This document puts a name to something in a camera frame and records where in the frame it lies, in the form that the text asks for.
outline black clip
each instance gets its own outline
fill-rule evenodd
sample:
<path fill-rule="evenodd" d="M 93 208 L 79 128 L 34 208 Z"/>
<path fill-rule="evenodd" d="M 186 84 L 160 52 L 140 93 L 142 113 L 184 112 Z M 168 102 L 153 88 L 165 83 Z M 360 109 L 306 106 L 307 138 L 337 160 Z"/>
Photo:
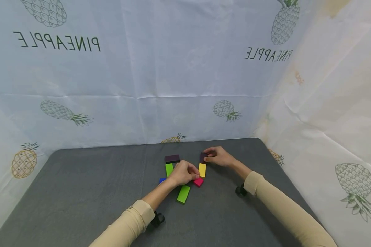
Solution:
<path fill-rule="evenodd" d="M 236 187 L 235 193 L 238 196 L 243 196 L 244 197 L 247 194 L 247 191 L 245 189 L 243 189 L 243 184 L 242 184 L 242 185 Z"/>
<path fill-rule="evenodd" d="M 162 224 L 165 221 L 165 216 L 163 216 L 162 213 L 157 213 L 157 211 L 154 211 L 155 217 L 151 221 L 151 224 L 154 227 L 158 227 L 160 224 Z"/>

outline lime green block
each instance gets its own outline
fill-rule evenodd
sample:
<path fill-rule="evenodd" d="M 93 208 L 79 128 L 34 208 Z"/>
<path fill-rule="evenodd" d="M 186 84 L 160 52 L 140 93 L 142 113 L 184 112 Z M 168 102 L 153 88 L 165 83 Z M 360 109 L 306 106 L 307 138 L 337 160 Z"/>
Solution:
<path fill-rule="evenodd" d="M 165 168 L 166 168 L 166 177 L 169 177 L 169 175 L 173 171 L 173 164 L 166 164 L 165 165 Z"/>
<path fill-rule="evenodd" d="M 179 195 L 177 196 L 177 201 L 181 204 L 185 204 L 189 192 L 190 192 L 190 187 L 187 185 L 183 185 L 181 187 Z"/>

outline beige sleeve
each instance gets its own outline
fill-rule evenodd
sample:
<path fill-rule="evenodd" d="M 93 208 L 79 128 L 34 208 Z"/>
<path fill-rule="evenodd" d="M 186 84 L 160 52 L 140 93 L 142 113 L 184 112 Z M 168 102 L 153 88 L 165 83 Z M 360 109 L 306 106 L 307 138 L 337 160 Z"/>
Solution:
<path fill-rule="evenodd" d="M 129 247 L 139 234 L 144 232 L 154 217 L 151 206 L 142 200 L 137 200 L 89 247 Z"/>
<path fill-rule="evenodd" d="M 312 216 L 266 181 L 261 174 L 250 172 L 244 188 L 261 200 L 303 247 L 337 247 L 328 232 Z"/>

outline pineapple print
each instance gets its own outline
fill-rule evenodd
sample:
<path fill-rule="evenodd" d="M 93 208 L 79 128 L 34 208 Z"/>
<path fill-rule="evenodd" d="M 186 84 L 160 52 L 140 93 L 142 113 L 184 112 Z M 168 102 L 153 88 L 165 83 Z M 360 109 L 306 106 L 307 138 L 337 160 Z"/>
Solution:
<path fill-rule="evenodd" d="M 281 166 L 283 167 L 284 166 L 284 158 L 283 158 L 283 155 L 279 155 L 277 153 L 275 153 L 274 151 L 272 151 L 271 149 L 268 149 L 268 151 L 272 154 L 272 156 L 275 158 L 276 162 Z"/>
<path fill-rule="evenodd" d="M 219 117 L 227 117 L 227 122 L 235 122 L 235 120 L 243 117 L 238 111 L 234 111 L 234 106 L 229 101 L 219 101 L 213 107 L 213 112 Z"/>
<path fill-rule="evenodd" d="M 371 203 L 366 197 L 371 193 L 371 173 L 362 165 L 343 163 L 335 166 L 337 178 L 348 196 L 341 202 L 347 202 L 352 214 L 360 214 L 368 222 L 371 219 Z"/>
<path fill-rule="evenodd" d="M 177 134 L 177 136 L 173 136 L 171 138 L 167 138 L 163 140 L 161 143 L 175 143 L 175 142 L 181 142 L 184 141 L 186 136 L 184 136 L 182 133 Z"/>
<path fill-rule="evenodd" d="M 25 143 L 21 145 L 22 150 L 16 153 L 11 165 L 11 171 L 15 178 L 24 178 L 29 176 L 37 164 L 36 149 L 39 147 L 36 143 Z"/>
<path fill-rule="evenodd" d="M 61 26 L 66 22 L 66 11 L 60 0 L 21 0 L 29 13 L 47 27 Z"/>
<path fill-rule="evenodd" d="M 62 106 L 61 104 L 55 103 L 53 101 L 42 101 L 40 104 L 41 110 L 56 119 L 71 120 L 76 123 L 77 126 L 84 126 L 90 123 L 93 117 L 87 117 L 88 115 L 74 114 L 67 107 Z"/>
<path fill-rule="evenodd" d="M 298 0 L 277 0 L 282 8 L 273 21 L 271 38 L 276 45 L 281 45 L 288 41 L 293 34 L 298 17 L 300 16 L 300 7 Z"/>

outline pineapple text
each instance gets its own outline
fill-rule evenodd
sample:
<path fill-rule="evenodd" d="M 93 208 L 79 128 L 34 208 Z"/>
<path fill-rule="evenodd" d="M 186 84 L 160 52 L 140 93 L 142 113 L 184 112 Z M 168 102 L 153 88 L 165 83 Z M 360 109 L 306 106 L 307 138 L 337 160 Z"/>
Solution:
<path fill-rule="evenodd" d="M 247 57 L 245 59 L 258 59 L 258 60 L 266 60 L 267 62 L 284 62 L 289 60 L 291 53 L 293 50 L 274 50 L 272 52 L 271 49 L 264 49 L 264 48 L 257 48 L 254 49 L 253 54 L 253 47 L 249 47 L 249 52 L 247 52 Z"/>
<path fill-rule="evenodd" d="M 58 35 L 51 36 L 50 34 L 40 34 L 38 32 L 35 32 L 32 34 L 32 32 L 29 32 L 29 36 L 26 36 L 26 38 L 23 36 L 22 32 L 13 32 L 15 34 L 18 34 L 18 40 L 20 40 L 21 47 L 29 48 L 29 47 L 45 47 L 45 49 L 48 49 L 52 46 L 53 49 L 58 49 L 60 50 L 65 49 L 65 50 L 84 50 L 87 51 L 89 50 L 92 52 L 92 50 L 99 50 L 100 52 L 100 45 L 99 45 L 99 40 L 97 37 L 93 37 L 89 39 L 89 37 L 76 37 L 74 36 L 74 41 L 71 36 L 64 35 L 63 38 L 61 39 Z"/>

